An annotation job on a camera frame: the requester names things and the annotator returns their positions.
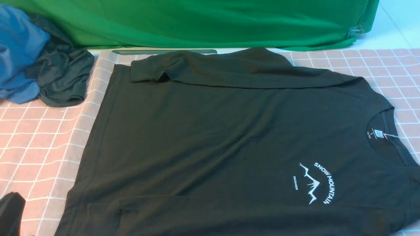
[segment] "pink grid mat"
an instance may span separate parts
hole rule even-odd
[[[296,66],[363,76],[396,107],[398,134],[420,163],[420,49],[281,52]],[[148,55],[101,52],[84,103],[49,108],[36,100],[0,102],[0,197],[26,199],[22,236],[52,236],[74,184],[83,148],[115,63],[129,65]],[[398,236],[420,236],[420,224]]]

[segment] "green fabric backdrop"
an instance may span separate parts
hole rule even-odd
[[[77,45],[323,50],[372,26],[379,0],[0,0],[42,14]]]

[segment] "black t-shirt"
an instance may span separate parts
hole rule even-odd
[[[393,110],[266,49],[116,65],[56,236],[396,232],[420,174]]]

